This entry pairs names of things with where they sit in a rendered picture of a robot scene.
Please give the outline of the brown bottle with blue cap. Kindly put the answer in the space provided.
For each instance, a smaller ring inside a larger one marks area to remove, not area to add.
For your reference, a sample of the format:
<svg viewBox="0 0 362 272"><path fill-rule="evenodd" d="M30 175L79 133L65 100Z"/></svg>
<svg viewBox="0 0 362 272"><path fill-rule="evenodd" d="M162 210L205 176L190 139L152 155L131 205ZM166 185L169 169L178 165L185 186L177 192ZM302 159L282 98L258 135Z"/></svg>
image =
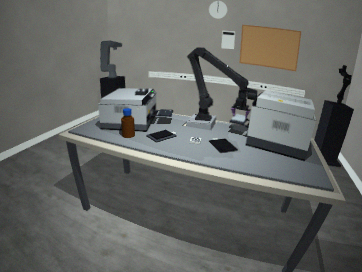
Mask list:
<svg viewBox="0 0 362 272"><path fill-rule="evenodd" d="M122 136L132 138L135 136L134 117L131 116L131 109L123 109L123 118L121 118Z"/></svg>

